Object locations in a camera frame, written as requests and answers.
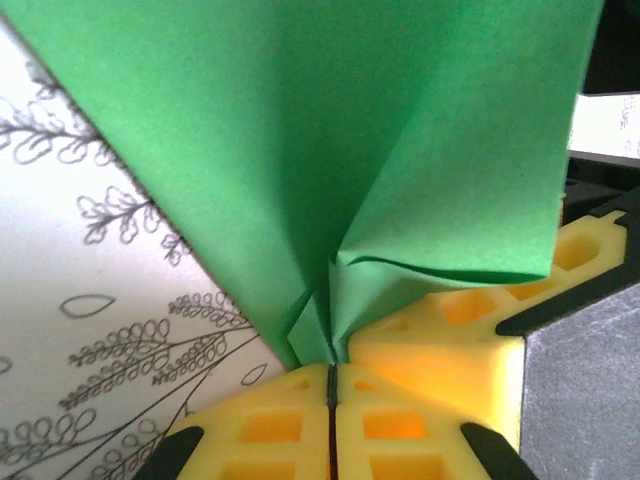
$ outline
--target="gray surface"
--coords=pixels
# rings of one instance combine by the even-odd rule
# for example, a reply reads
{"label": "gray surface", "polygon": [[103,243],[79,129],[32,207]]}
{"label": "gray surface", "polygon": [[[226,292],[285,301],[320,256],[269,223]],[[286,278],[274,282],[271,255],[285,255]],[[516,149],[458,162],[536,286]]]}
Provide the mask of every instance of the gray surface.
{"label": "gray surface", "polygon": [[521,454],[541,480],[640,479],[640,285],[527,340]]}

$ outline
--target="yellow plastic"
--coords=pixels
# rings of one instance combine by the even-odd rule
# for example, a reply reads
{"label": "yellow plastic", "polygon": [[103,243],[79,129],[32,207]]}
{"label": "yellow plastic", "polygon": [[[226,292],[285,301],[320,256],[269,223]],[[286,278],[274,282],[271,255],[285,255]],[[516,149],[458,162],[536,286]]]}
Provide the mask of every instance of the yellow plastic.
{"label": "yellow plastic", "polygon": [[427,295],[356,332],[351,362],[450,405],[518,449],[524,339],[498,336],[495,327],[620,265],[627,234],[613,222],[622,215],[586,216],[561,228],[545,280]]}
{"label": "yellow plastic", "polygon": [[338,370],[338,473],[349,480],[484,480],[469,419],[355,365]]}
{"label": "yellow plastic", "polygon": [[178,480],[326,480],[327,365],[288,373],[188,417],[204,436]]}

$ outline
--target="green paper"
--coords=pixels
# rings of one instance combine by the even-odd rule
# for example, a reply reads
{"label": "green paper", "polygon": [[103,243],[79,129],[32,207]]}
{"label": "green paper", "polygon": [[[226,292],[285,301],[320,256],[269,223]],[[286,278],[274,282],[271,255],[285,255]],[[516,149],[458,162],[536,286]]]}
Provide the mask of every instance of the green paper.
{"label": "green paper", "polygon": [[292,368],[548,274],[600,0],[0,0]]}

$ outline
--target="folded green paper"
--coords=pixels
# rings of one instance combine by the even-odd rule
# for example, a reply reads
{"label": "folded green paper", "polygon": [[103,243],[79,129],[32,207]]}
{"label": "folded green paper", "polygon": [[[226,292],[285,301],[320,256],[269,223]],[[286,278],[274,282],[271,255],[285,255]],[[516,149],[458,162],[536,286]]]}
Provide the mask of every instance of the folded green paper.
{"label": "folded green paper", "polygon": [[290,368],[549,271],[599,0],[0,5]]}

